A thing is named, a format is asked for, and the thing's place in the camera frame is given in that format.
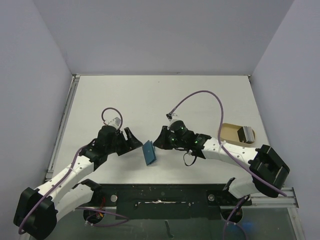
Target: wall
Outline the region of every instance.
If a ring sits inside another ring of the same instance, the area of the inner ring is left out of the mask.
[[[32,0],[0,1],[0,235],[13,224],[20,193],[42,183],[71,73]]]
[[[252,75],[270,143],[291,168],[307,240],[318,240],[320,1],[295,0]]]
[[[252,74],[293,0],[34,0],[74,74]]]

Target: white table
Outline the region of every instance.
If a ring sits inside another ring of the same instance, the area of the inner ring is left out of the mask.
[[[97,137],[103,123],[101,112],[115,107],[142,142],[155,141],[166,114],[185,96],[198,90],[216,93],[224,107],[224,122],[251,126],[256,133],[253,147],[269,144],[247,76],[107,76],[83,75],[75,93],[61,147],[54,163],[55,176],[73,159],[79,147]],[[217,137],[221,111],[207,93],[197,94],[176,111],[188,129]],[[112,110],[106,119],[117,116]],[[116,153],[87,176],[100,184],[223,184],[243,177],[243,169],[214,159],[198,158],[184,165],[183,152],[156,148],[157,161],[146,166],[142,148],[122,156]]]

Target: stack of cards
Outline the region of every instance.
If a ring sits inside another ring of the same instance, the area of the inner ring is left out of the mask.
[[[243,126],[238,131],[239,141],[241,143],[253,144],[255,142],[254,131],[250,126]]]

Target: silver bolt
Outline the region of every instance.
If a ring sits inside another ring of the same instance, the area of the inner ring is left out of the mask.
[[[210,202],[214,201],[214,200],[215,200],[215,195],[210,194],[210,195],[208,196],[208,199],[209,199]]]
[[[111,202],[115,203],[115,202],[118,200],[117,195],[112,195],[112,196],[110,197],[110,200],[111,200]]]

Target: blue object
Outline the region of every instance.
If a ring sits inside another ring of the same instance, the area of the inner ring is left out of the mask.
[[[156,148],[152,145],[152,141],[149,140],[142,146],[144,160],[147,166],[157,160],[155,150]]]

